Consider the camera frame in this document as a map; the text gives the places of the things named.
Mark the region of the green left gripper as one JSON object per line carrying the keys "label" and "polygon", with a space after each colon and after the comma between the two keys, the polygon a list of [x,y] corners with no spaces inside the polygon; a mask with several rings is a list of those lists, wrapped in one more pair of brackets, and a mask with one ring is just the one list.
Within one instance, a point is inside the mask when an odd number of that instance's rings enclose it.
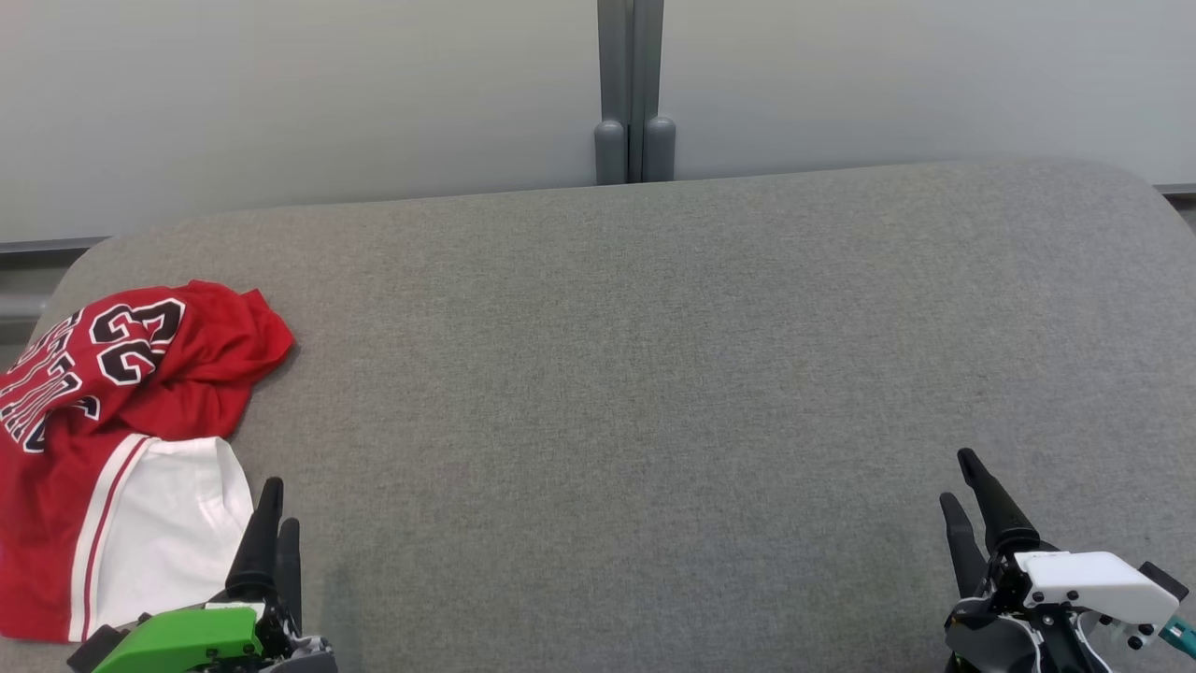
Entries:
{"label": "green left gripper", "polygon": [[325,640],[303,635],[303,528],[280,525],[285,481],[266,479],[234,561],[228,596],[144,614],[90,637],[93,672],[323,672]]}

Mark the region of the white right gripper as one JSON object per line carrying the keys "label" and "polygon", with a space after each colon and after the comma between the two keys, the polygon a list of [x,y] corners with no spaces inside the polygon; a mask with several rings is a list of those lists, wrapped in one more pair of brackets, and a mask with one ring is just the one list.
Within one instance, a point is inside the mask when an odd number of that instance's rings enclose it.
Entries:
{"label": "white right gripper", "polygon": [[957,451],[957,459],[980,506],[988,552],[1012,553],[988,571],[960,501],[940,494],[958,592],[981,596],[982,672],[1111,672],[1093,644],[1098,628],[1131,651],[1157,640],[1180,649],[1177,580],[1111,552],[1029,552],[1041,547],[1029,516],[974,449]]}

